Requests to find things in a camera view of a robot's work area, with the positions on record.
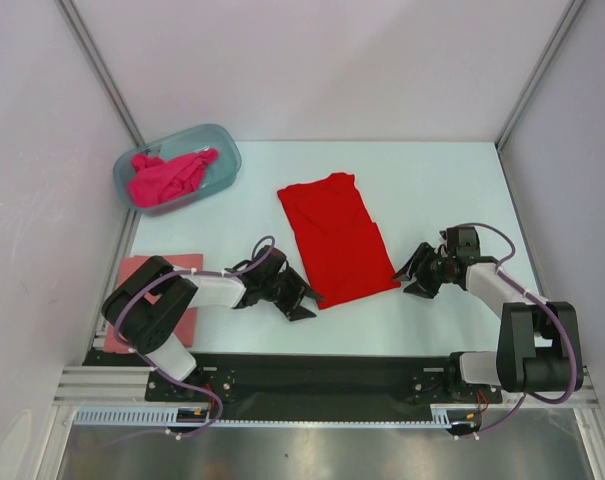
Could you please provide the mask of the red t-shirt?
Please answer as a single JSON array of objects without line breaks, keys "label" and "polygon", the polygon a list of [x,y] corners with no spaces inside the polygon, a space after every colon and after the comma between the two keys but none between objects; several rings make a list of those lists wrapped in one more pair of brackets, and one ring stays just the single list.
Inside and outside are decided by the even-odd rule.
[{"label": "red t-shirt", "polygon": [[344,172],[277,192],[306,276],[325,310],[400,286],[378,224]]}]

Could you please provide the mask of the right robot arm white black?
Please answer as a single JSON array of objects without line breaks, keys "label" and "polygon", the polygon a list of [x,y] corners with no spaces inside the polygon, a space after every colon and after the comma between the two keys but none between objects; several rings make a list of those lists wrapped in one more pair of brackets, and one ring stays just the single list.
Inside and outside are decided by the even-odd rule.
[{"label": "right robot arm white black", "polygon": [[458,352],[443,376],[445,393],[466,401],[479,385],[560,404],[583,384],[577,312],[568,302],[551,301],[516,281],[505,269],[512,253],[497,259],[481,251],[479,223],[440,233],[437,247],[421,243],[394,274],[405,293],[433,299],[446,284],[481,300],[498,318],[493,351]]}]

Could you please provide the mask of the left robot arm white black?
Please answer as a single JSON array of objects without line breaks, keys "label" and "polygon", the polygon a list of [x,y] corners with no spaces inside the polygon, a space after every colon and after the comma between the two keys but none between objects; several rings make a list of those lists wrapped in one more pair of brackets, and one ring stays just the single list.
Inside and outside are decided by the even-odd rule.
[{"label": "left robot arm white black", "polygon": [[101,314],[117,342],[168,376],[169,389],[189,400],[201,392],[203,376],[175,333],[187,310],[238,310],[263,301],[293,322],[316,316],[302,305],[305,299],[321,302],[324,297],[289,265],[281,250],[267,245],[219,272],[182,268],[152,256],[107,297]]}]

